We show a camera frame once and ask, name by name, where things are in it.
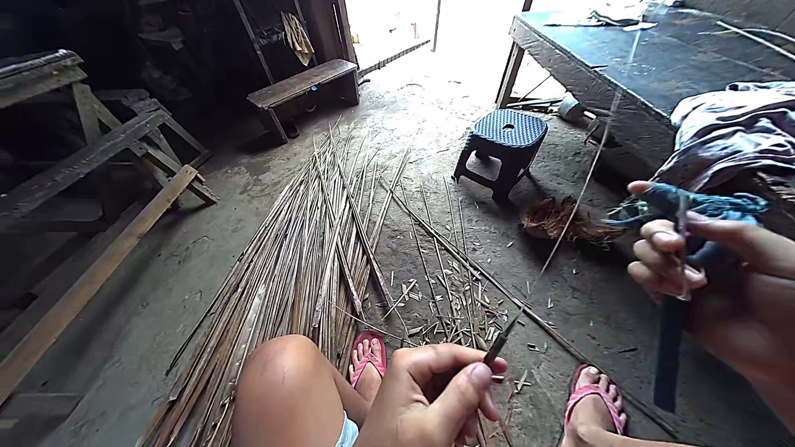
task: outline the concrete floor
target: concrete floor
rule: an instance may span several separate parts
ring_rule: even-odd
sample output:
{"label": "concrete floor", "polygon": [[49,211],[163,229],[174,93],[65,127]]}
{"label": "concrete floor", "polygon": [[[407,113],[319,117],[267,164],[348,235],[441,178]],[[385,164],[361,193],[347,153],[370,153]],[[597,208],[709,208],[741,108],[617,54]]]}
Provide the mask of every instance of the concrete floor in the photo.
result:
{"label": "concrete floor", "polygon": [[[85,394],[69,419],[42,445],[135,443],[184,366],[187,356],[179,371],[163,375],[174,352],[278,193],[307,159],[312,134],[327,130],[328,122],[340,114],[343,134],[355,132],[360,138],[371,133],[370,146],[380,149],[382,163],[397,165],[402,151],[411,148],[403,176],[409,199],[418,203],[423,184],[434,221],[438,226],[448,223],[442,182],[449,181],[469,126],[493,107],[507,47],[486,56],[487,67],[479,72],[468,69],[461,53],[442,50],[440,46],[434,54],[424,47],[370,74],[371,82],[361,87],[358,107],[313,115],[299,124],[298,139],[276,149],[252,151],[246,144],[261,132],[254,119],[232,119],[219,112],[205,117],[215,126],[205,126],[204,132],[192,129],[215,152],[201,170],[221,202],[196,208],[200,202],[191,196],[187,206],[164,216],[28,376],[25,390]],[[498,207],[488,190],[466,179],[458,187],[467,240],[481,244],[471,255],[509,287],[523,288],[525,281],[532,281],[552,248],[548,241],[522,233],[518,209],[544,195],[579,193],[595,150],[583,145],[581,130],[553,115],[541,118],[549,124],[549,134],[532,168],[537,184],[520,182],[510,196],[517,206]],[[471,163],[478,162],[473,158]],[[596,182],[585,193],[585,203],[598,216],[620,198]],[[408,231],[407,216],[393,206],[376,251],[382,269],[394,271],[393,293],[400,290],[400,282],[423,278]],[[432,247],[428,239],[421,242],[426,249]],[[530,300],[561,335],[607,365],[625,389],[650,402],[657,314],[626,275],[629,261],[622,253],[563,244]],[[487,293],[498,295],[491,288]],[[554,304],[551,309],[548,299]],[[407,324],[419,325],[428,317],[422,307],[427,306],[414,308],[409,303],[401,310]],[[513,311],[508,305],[503,308]],[[390,325],[397,332],[394,321]],[[548,350],[530,352],[526,343],[547,344]],[[625,348],[637,350],[619,352]],[[515,445],[555,445],[575,360],[529,321],[517,328],[503,352],[510,374],[518,377],[528,369],[532,383],[513,398]],[[499,388],[495,394],[504,401],[507,389]],[[679,412],[664,417],[685,442],[775,445],[785,436],[737,375],[689,342],[682,352],[677,404]],[[630,407],[629,414],[630,435],[668,439],[635,409]]]}

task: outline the flip-flop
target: flip-flop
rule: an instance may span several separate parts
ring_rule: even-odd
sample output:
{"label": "flip-flop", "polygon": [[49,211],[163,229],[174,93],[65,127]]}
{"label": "flip-flop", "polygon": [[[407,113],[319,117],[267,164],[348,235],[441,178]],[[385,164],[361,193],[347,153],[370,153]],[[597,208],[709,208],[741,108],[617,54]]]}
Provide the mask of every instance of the flip-flop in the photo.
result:
{"label": "flip-flop", "polygon": [[369,329],[366,331],[361,331],[359,335],[356,337],[356,340],[353,342],[353,349],[355,350],[359,343],[362,343],[364,340],[373,340],[376,339],[381,345],[381,358],[377,358],[375,354],[373,354],[372,350],[370,350],[367,354],[364,355],[363,358],[359,359],[359,365],[353,371],[353,376],[351,376],[351,386],[356,388],[356,383],[359,381],[359,376],[364,371],[364,367],[367,366],[368,363],[372,363],[375,367],[376,371],[381,375],[384,376],[386,373],[386,346],[384,345],[384,338],[375,331],[370,331]]}
{"label": "flip-flop", "polygon": [[[563,419],[563,427],[568,425],[569,419],[572,417],[572,411],[574,410],[574,406],[582,400],[585,396],[589,395],[599,395],[600,398],[604,401],[604,404],[607,406],[607,410],[610,411],[610,417],[613,420],[613,424],[615,425],[615,430],[618,434],[624,434],[624,429],[626,428],[626,421],[621,422],[619,419],[619,410],[615,407],[613,400],[610,398],[610,395],[607,394],[607,391],[602,390],[599,388],[599,385],[596,383],[585,385],[583,387],[577,388],[577,381],[580,380],[580,374],[585,370],[587,367],[591,367],[593,365],[580,365],[574,371],[574,376],[572,377],[572,385],[569,387],[569,396],[568,402],[566,402],[566,414]],[[615,385],[615,382],[612,380],[610,381],[612,385]],[[618,386],[616,386],[616,391],[621,395],[621,391],[619,391]]]}

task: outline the blue plastic stool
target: blue plastic stool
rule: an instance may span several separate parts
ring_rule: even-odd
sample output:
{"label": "blue plastic stool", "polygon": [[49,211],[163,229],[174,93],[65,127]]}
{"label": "blue plastic stool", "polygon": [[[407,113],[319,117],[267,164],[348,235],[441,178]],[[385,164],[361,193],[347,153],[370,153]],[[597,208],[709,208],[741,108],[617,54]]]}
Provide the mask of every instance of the blue plastic stool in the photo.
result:
{"label": "blue plastic stool", "polygon": [[[452,178],[458,181],[466,177],[490,188],[492,200],[508,201],[508,193],[530,168],[546,133],[546,123],[532,115],[508,109],[492,111],[472,127]],[[500,160],[502,165],[496,180],[467,168],[473,151],[482,160],[487,157]]]}

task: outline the sandal strap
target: sandal strap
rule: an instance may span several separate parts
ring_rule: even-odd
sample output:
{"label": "sandal strap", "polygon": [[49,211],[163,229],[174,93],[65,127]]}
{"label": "sandal strap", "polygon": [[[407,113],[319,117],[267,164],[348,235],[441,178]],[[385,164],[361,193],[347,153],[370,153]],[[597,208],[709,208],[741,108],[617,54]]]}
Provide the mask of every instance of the sandal strap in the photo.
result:
{"label": "sandal strap", "polygon": [[362,357],[359,361],[359,365],[354,370],[353,376],[351,377],[351,385],[356,388],[356,383],[359,381],[359,376],[362,375],[362,371],[367,366],[368,363],[372,363],[375,367],[376,371],[381,375],[384,376],[386,372],[386,368],[381,364],[381,359],[375,356],[373,352],[368,352],[367,354]]}
{"label": "sandal strap", "polygon": [[619,418],[619,410],[615,407],[615,404],[613,403],[612,399],[610,399],[610,396],[607,394],[607,392],[600,388],[599,385],[595,384],[579,387],[574,390],[571,396],[569,396],[568,402],[566,403],[566,417],[564,418],[564,426],[568,425],[568,421],[572,417],[574,406],[584,397],[589,395],[599,395],[599,397],[602,398],[604,404],[607,406],[607,410],[610,411],[610,417],[613,420],[616,432],[618,434],[624,434],[624,422],[622,422]]}

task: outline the foot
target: foot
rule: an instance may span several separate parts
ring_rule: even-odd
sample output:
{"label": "foot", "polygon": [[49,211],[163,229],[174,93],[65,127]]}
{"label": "foot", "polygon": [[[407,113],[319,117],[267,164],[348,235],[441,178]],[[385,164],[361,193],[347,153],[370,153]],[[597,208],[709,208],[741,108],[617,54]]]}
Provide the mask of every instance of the foot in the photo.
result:
{"label": "foot", "polygon": [[[359,343],[359,346],[354,349],[353,355],[351,356],[351,364],[348,365],[348,370],[351,373],[350,377],[353,377],[354,371],[368,352],[373,352],[375,358],[380,359],[382,349],[383,346],[381,346],[381,344],[378,342],[378,339],[375,338],[372,340],[365,339],[362,343]],[[381,375],[378,373],[378,370],[375,369],[375,366],[372,363],[368,363],[362,370],[362,374],[359,376],[359,381],[356,382],[356,391],[364,398],[364,400],[372,403],[375,399],[375,395],[378,393],[378,388],[380,386]]]}
{"label": "foot", "polygon": [[[580,373],[575,389],[586,385],[599,385],[602,390],[606,391],[619,411],[619,419],[626,423],[626,413],[623,410],[623,402],[619,396],[619,390],[610,383],[610,378],[595,367],[587,367]],[[560,443],[560,447],[584,447],[590,445],[585,441],[584,437],[588,437],[588,433],[593,430],[606,430],[616,433],[615,424],[610,417],[610,411],[599,395],[585,396],[575,404],[568,425],[564,427],[563,442]]]}

